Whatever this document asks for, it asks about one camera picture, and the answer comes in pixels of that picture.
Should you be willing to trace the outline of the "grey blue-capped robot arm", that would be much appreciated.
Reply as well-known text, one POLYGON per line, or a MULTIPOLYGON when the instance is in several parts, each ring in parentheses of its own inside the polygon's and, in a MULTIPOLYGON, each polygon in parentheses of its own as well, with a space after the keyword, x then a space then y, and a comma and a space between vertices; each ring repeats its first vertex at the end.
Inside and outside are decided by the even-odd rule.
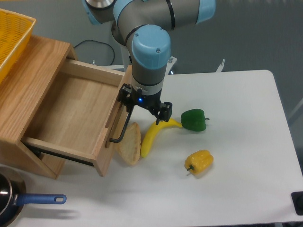
POLYGON ((85 0, 93 24, 115 21, 132 64, 131 84, 124 84, 118 101, 131 113, 148 110, 156 122, 168 122, 172 103, 161 102, 166 66, 171 57, 169 31, 209 20, 214 0, 85 0))

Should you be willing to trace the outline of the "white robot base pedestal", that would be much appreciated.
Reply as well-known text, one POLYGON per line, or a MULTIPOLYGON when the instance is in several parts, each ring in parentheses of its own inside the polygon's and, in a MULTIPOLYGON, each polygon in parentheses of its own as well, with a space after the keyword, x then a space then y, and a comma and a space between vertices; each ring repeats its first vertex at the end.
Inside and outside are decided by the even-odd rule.
MULTIPOLYGON (((127 51, 127 49, 125 47, 121 47, 120 50, 121 50, 121 56, 122 56, 123 64, 121 64, 121 65, 108 65, 108 66, 105 66, 106 68, 114 69, 114 70, 121 69, 122 71, 125 72, 127 66, 132 64, 131 63, 132 59, 131 59, 131 56, 130 56, 129 52, 127 51)), ((178 60, 177 58, 175 58, 173 56, 170 56, 170 58, 168 60, 168 63, 167 63, 167 66, 166 66, 166 72, 165 72, 166 75, 174 75, 175 74, 175 72, 173 70, 173 66, 176 64, 177 60, 178 60)), ((224 64, 225 64, 225 59, 222 60, 221 64, 218 66, 218 68, 215 72, 222 72, 223 69, 224 69, 224 64)))

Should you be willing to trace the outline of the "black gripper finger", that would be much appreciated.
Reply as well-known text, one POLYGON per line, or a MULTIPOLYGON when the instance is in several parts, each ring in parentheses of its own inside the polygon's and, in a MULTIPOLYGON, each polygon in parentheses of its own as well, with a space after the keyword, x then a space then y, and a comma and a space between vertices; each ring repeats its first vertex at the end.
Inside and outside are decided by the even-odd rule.
POLYGON ((168 122, 172 115, 172 103, 164 102, 160 103, 156 111, 156 125, 161 121, 168 122))
POLYGON ((127 111, 133 110, 136 105, 134 95, 129 84, 124 83, 118 93, 118 102, 126 107, 127 111))

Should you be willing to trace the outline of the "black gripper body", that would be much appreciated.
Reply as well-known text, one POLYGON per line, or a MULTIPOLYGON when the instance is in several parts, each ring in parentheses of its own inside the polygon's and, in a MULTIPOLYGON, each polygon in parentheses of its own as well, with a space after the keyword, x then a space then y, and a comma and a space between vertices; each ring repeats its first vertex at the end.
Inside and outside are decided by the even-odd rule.
POLYGON ((162 90, 153 95, 144 95, 141 89, 134 92, 134 104, 148 110, 152 115, 158 116, 160 111, 160 96, 162 90))

